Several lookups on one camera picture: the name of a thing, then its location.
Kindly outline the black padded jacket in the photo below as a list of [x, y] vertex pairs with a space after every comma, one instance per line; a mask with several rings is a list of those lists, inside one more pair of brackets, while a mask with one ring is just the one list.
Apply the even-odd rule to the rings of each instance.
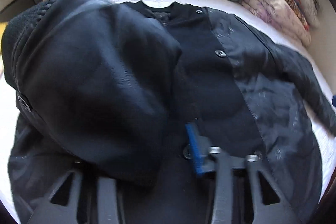
[[[236, 15], [172, 3], [46, 0], [2, 38], [18, 116], [8, 173], [21, 223], [67, 172], [117, 183], [124, 223], [205, 223], [215, 176], [198, 177], [185, 125], [229, 155], [257, 155], [301, 223], [322, 190], [307, 115], [335, 133], [311, 63]], [[247, 172], [234, 220], [252, 223]]]

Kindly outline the dark bed side board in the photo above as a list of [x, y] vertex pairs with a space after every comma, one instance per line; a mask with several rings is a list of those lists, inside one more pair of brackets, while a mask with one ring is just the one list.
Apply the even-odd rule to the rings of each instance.
[[34, 4], [34, 0], [13, 0], [1, 10], [1, 22], [8, 22], [13, 17], [32, 7]]

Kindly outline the white quilted bed mattress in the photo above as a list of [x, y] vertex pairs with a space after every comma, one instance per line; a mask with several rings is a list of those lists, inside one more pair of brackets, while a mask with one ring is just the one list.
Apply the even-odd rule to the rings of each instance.
[[[308, 53], [306, 48], [298, 40], [292, 39], [291, 37], [284, 35], [279, 32], [269, 24], [266, 24], [261, 19], [252, 15], [248, 10], [243, 8], [241, 5], [228, 0], [111, 0], [114, 3], [124, 3], [124, 2], [138, 2], [142, 1], [144, 4], [150, 7], [163, 8], [167, 7], [173, 2], [178, 2], [180, 4], [190, 4], [198, 7], [210, 7], [213, 9], [225, 11], [228, 14], [235, 14], [239, 18], [242, 18], [249, 25], [263, 32], [269, 36], [276, 44], [281, 44], [288, 48], [291, 48], [306, 59], [308, 59], [313, 67], [315, 76], [319, 82], [319, 85], [326, 96], [327, 100], [331, 102], [332, 92], [324, 79], [322, 73], [317, 67], [311, 55]], [[315, 137], [317, 138], [319, 149], [322, 156], [322, 190], [321, 197], [323, 197], [327, 191], [329, 184], [332, 180], [332, 175], [335, 170], [335, 137], [329, 132], [329, 130], [320, 122], [316, 117], [315, 112], [311, 109], [308, 103], [305, 103], [305, 108], [308, 117], [311, 120], [311, 125]]]

